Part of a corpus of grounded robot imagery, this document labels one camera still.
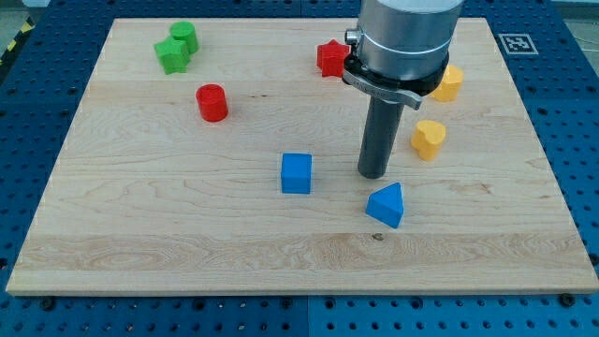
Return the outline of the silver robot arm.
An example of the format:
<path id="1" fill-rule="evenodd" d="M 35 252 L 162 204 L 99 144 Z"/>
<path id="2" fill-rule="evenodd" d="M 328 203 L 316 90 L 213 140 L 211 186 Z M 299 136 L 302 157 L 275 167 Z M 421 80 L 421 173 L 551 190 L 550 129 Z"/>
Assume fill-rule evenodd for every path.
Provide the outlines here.
<path id="1" fill-rule="evenodd" d="M 343 81 L 385 103 L 418 110 L 440 84 L 462 0 L 363 0 Z"/>

